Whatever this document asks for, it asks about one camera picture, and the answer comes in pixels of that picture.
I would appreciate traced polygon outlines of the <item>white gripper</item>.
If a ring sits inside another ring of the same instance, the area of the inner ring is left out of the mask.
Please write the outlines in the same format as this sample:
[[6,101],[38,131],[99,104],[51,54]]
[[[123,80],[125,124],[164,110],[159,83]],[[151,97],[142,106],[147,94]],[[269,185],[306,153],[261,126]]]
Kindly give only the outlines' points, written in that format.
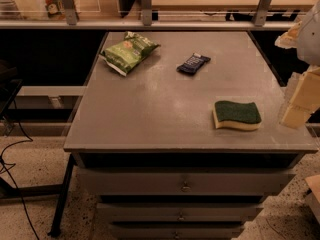
[[[309,65],[320,65],[320,0],[302,22],[278,36],[275,45],[297,47],[297,56]],[[320,67],[309,67],[302,74],[293,72],[284,93],[279,121],[289,128],[300,128],[320,108]]]

